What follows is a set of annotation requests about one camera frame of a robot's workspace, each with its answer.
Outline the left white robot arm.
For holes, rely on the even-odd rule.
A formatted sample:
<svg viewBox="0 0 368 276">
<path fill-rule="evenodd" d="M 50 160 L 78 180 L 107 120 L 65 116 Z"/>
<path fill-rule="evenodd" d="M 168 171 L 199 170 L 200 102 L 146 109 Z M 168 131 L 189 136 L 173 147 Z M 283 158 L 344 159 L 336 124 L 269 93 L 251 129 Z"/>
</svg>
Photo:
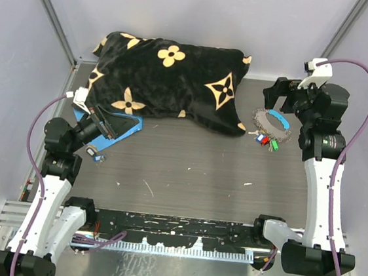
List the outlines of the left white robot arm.
<svg viewBox="0 0 368 276">
<path fill-rule="evenodd" d="M 96 224 L 92 199 L 66 199 L 79 173 L 82 158 L 77 151 L 102 137 L 123 139 L 141 126 L 138 117 L 91 109 L 72 127 L 63 118 L 52 118 L 45 127 L 46 155 L 36 167 L 38 188 L 21 226 L 5 250 L 0 250 L 0 276 L 55 276 L 56 263 L 72 241 L 90 245 L 91 251 L 115 244 L 126 237 L 122 231 L 98 241 L 77 231 Z"/>
</svg>

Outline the red tagged key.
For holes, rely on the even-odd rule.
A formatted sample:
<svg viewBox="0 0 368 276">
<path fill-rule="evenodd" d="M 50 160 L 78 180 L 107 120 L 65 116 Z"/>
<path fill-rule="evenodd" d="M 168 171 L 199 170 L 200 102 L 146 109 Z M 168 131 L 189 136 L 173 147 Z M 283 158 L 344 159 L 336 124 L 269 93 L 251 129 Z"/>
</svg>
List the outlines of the red tagged key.
<svg viewBox="0 0 368 276">
<path fill-rule="evenodd" d="M 262 146 L 268 145 L 269 143 L 270 143 L 270 138 L 266 137 L 266 136 L 264 136 L 263 139 L 261 139 L 261 141 L 260 141 L 260 144 Z"/>
</svg>

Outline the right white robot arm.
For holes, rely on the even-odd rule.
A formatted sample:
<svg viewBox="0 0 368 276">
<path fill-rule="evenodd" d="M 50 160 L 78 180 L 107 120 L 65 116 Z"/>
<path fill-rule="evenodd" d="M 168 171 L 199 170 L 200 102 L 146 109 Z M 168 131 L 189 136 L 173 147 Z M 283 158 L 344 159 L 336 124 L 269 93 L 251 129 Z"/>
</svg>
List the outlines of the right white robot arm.
<svg viewBox="0 0 368 276">
<path fill-rule="evenodd" d="M 338 130 L 348 107 L 347 90 L 334 84 L 300 89 L 299 80 L 286 77 L 264 89 L 265 107 L 273 108 L 285 97 L 280 111 L 295 114 L 301 122 L 299 148 L 307 180 L 307 211 L 303 235 L 284 219 L 259 215 L 252 241 L 260 248 L 273 244 L 281 252 L 286 273 L 302 276 L 336 276 L 355 268 L 355 256 L 347 254 L 340 217 L 340 185 L 345 159 L 340 155 L 346 140 Z"/>
</svg>

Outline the green tagged key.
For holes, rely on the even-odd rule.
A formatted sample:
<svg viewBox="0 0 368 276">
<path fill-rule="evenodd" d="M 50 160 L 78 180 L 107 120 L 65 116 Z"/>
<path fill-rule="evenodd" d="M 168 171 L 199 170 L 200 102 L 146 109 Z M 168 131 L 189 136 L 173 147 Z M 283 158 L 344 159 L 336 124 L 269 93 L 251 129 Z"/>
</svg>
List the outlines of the green tagged key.
<svg viewBox="0 0 368 276">
<path fill-rule="evenodd" d="M 270 142 L 269 142 L 268 150 L 271 151 L 271 152 L 279 151 L 278 142 L 276 140 L 271 139 Z"/>
</svg>

